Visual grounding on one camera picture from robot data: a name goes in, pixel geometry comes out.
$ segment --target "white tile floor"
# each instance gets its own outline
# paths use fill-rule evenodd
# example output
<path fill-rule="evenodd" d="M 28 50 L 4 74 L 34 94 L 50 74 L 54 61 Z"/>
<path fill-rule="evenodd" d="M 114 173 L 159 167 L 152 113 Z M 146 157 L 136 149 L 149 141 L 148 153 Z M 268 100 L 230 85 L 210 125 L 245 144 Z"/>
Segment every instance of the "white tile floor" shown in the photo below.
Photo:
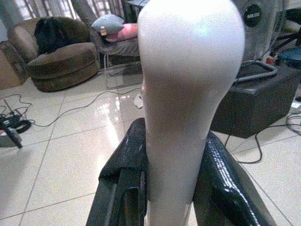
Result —
<path fill-rule="evenodd" d="M 104 90 L 101 75 L 55 93 L 39 92 L 29 79 L 21 87 L 0 91 L 0 98 L 22 94 L 23 101 L 33 103 L 28 118 L 45 125 L 68 109 L 88 104 Z M 144 116 L 143 109 L 132 103 L 137 93 L 104 94 L 49 127 L 33 126 L 21 134 L 22 149 L 0 148 L 0 226 L 84 226 L 102 167 L 131 122 Z M 6 100 L 14 108 L 24 106 L 17 97 Z M 225 141 L 225 134 L 217 135 Z M 277 224 L 299 226 L 301 137 L 274 128 L 262 132 L 259 141 L 262 162 L 244 168 Z M 241 161 L 258 157 L 254 137 L 231 137 L 228 148 Z M 193 214 L 189 225 L 197 225 Z"/>

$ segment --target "black ottoman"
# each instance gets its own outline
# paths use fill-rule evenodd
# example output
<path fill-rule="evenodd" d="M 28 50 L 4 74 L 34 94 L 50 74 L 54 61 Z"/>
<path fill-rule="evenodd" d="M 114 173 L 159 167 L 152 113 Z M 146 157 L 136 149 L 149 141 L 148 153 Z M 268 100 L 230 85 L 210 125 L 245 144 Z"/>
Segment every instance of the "black ottoman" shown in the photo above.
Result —
<path fill-rule="evenodd" d="M 221 101 L 211 130 L 247 138 L 286 116 L 301 70 L 277 69 L 274 77 L 241 82 L 236 88 L 234 84 Z"/>

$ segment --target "white plastic grip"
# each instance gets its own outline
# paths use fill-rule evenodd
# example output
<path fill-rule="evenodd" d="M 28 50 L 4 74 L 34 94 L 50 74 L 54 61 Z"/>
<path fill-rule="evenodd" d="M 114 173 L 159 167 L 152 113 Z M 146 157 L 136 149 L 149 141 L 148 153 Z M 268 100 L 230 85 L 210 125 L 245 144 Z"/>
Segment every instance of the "white plastic grip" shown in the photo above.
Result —
<path fill-rule="evenodd" d="M 138 18 L 148 226 L 183 226 L 210 124 L 239 70 L 243 22 L 230 0 L 150 0 Z"/>

